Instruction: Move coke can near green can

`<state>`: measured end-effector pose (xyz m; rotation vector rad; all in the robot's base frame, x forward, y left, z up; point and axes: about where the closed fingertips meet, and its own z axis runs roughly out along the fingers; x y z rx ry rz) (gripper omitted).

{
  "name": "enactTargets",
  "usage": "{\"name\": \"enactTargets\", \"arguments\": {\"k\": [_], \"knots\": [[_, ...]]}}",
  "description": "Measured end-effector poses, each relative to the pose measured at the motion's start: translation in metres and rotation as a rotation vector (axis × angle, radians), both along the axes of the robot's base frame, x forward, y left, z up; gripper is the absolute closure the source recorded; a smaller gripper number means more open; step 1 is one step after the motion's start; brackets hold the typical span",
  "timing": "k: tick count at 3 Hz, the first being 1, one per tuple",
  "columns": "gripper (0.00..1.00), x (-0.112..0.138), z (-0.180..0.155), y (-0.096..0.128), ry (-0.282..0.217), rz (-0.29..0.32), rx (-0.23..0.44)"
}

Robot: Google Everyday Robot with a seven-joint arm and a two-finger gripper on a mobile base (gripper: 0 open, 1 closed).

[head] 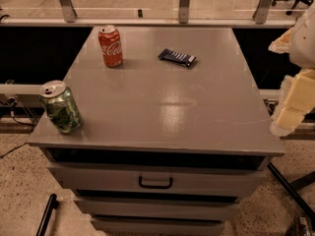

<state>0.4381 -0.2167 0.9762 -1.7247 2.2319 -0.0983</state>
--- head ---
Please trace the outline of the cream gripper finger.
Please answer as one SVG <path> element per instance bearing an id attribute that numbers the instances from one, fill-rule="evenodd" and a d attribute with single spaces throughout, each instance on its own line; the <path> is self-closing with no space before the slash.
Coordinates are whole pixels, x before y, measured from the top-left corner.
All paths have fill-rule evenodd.
<path id="1" fill-rule="evenodd" d="M 285 76 L 279 103 L 271 117 L 270 131 L 277 137 L 292 133 L 315 108 L 315 70 L 302 69 L 294 77 Z"/>
<path id="2" fill-rule="evenodd" d="M 280 37 L 278 37 L 269 45 L 269 50 L 278 54 L 288 53 L 290 50 L 292 32 L 293 28 L 290 28 L 284 32 Z"/>

